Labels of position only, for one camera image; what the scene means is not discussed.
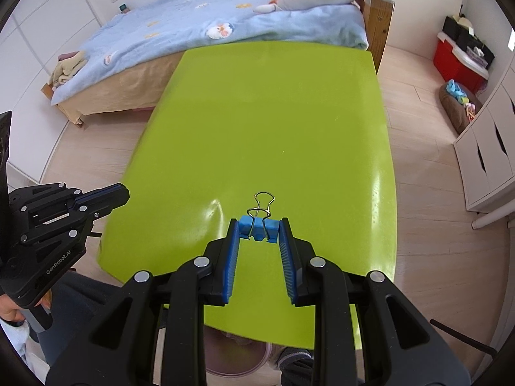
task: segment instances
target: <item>white wardrobe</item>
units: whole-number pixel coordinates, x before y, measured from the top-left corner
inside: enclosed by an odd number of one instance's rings
[[[21,0],[0,32],[1,112],[12,110],[8,182],[40,183],[67,119],[41,93],[57,56],[99,28],[86,0]]]
[[[515,60],[454,147],[467,210],[490,212],[515,198]]]

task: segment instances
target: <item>brown pet bed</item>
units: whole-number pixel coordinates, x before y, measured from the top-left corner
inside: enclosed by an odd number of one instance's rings
[[[482,103],[478,100],[478,98],[473,94],[467,87],[463,84],[459,84],[462,90],[467,93],[467,97],[470,102],[476,106],[476,114],[482,109]],[[458,135],[465,130],[465,128],[469,125],[469,119],[467,117],[467,113],[465,112],[465,108],[459,104],[458,100],[456,100],[452,95],[450,95],[447,90],[447,83],[442,85],[439,90],[439,97],[442,106],[444,107],[449,119],[451,120],[454,129],[458,132]]]

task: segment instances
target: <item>cabinet handle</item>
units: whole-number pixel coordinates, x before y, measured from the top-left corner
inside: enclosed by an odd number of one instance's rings
[[[501,135],[499,133],[499,129],[497,129],[497,126],[495,126],[495,134],[497,135],[497,140],[499,141],[499,145],[501,146],[501,149],[503,150],[504,155],[508,156],[508,154],[506,153],[506,148],[504,147],[503,138],[501,138]]]
[[[485,163],[482,160],[482,155],[481,155],[481,150],[480,150],[480,146],[479,145],[477,146],[477,154],[480,157],[481,168],[483,168],[483,171],[486,172]]]

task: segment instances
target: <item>green table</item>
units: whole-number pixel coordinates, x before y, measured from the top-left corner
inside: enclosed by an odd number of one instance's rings
[[[187,51],[123,183],[131,198],[98,257],[120,280],[201,255],[262,190],[276,196],[272,219],[288,217],[318,255],[393,278],[395,180],[369,52],[274,41]],[[290,304],[277,244],[241,240],[231,303],[205,307],[205,323],[313,348],[314,308]]]

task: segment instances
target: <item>black storage box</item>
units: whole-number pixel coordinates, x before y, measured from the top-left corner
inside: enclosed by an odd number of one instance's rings
[[[485,54],[484,59],[488,63],[486,69],[489,69],[492,65],[493,60],[495,59],[495,56],[493,56],[492,51],[486,46],[483,42],[481,42],[479,39],[477,39],[475,36],[472,36],[468,29],[459,26],[459,36],[456,40],[456,45],[464,51],[467,52],[467,48],[474,49],[475,47],[480,48],[480,50],[483,51]]]
[[[456,40],[456,45],[464,51],[467,52],[467,48],[474,49],[476,46],[478,48],[483,48],[484,44],[479,39],[476,39],[469,33],[469,30],[460,26],[460,31],[458,38]]]
[[[444,33],[450,37],[454,42],[458,40],[459,33],[463,29],[456,20],[447,16],[444,23]]]
[[[493,56],[492,51],[490,49],[488,49],[488,46],[486,46],[486,45],[483,45],[481,50],[485,54],[485,56],[483,58],[485,59],[486,62],[488,62],[488,66],[486,67],[486,69],[489,69],[490,65],[492,65],[492,62],[495,59],[495,56]]]

